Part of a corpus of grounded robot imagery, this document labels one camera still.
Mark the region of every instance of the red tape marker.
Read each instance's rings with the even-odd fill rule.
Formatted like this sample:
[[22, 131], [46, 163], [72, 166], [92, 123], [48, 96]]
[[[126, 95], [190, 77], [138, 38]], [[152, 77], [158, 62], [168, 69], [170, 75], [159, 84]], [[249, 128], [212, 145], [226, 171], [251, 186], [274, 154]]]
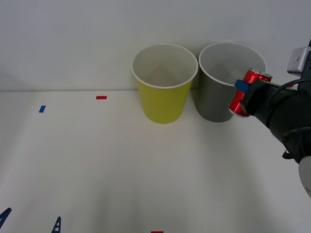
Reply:
[[97, 96], [96, 99], [97, 100], [106, 100], [107, 96]]

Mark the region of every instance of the can lid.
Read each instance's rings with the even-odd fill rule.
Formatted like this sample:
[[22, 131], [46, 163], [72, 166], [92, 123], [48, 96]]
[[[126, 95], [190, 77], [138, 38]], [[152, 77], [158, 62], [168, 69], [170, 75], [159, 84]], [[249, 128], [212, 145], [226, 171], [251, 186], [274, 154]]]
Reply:
[[252, 71], [252, 72], [254, 72], [254, 73], [257, 73], [257, 74], [259, 74], [259, 75], [265, 76], [265, 77], [267, 77], [267, 78], [270, 78], [270, 79], [273, 78], [270, 74], [267, 74], [267, 73], [265, 73], [265, 72], [261, 72], [261, 71], [259, 71], [259, 70], [257, 70], [257, 69], [250, 68], [249, 70]]

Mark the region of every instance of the yellow paper cup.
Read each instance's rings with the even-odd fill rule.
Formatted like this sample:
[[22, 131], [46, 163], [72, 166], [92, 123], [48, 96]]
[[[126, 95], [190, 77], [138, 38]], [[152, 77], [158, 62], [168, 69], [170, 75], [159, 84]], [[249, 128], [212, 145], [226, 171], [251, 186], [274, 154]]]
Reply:
[[198, 67], [195, 56], [179, 45], [159, 44], [140, 51], [132, 73], [145, 115], [161, 124], [177, 120]]

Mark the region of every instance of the black cable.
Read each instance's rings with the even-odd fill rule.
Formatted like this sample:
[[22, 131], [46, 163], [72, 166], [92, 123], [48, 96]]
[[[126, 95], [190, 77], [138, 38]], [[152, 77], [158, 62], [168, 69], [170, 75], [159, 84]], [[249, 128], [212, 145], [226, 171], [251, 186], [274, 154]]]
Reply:
[[305, 126], [305, 127], [301, 127], [301, 128], [296, 128], [296, 129], [293, 129], [293, 130], [289, 130], [287, 131], [285, 134], [283, 134], [283, 137], [287, 137], [288, 135], [290, 134], [293, 134], [293, 133], [301, 133], [301, 132], [304, 132], [304, 131], [310, 131], [311, 132], [311, 126]]
[[267, 109], [270, 109], [271, 106], [271, 101], [275, 98], [275, 96], [281, 91], [284, 90], [285, 88], [287, 88], [290, 85], [293, 84], [297, 84], [297, 83], [307, 83], [307, 82], [311, 82], [311, 79], [296, 79], [293, 81], [290, 81], [288, 83], [283, 84], [282, 86], [279, 86], [272, 94], [271, 96], [269, 96], [268, 100], [267, 100]]

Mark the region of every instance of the gray paper cup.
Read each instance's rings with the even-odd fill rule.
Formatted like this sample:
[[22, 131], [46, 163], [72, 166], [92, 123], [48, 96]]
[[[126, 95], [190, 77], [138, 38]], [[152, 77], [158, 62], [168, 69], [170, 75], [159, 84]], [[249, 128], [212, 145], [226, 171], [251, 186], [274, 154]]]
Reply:
[[243, 79], [249, 68], [266, 72], [264, 58], [252, 48], [239, 43], [214, 43], [199, 56], [200, 77], [195, 103], [206, 120], [224, 122], [232, 118], [229, 105], [236, 93], [234, 83]]

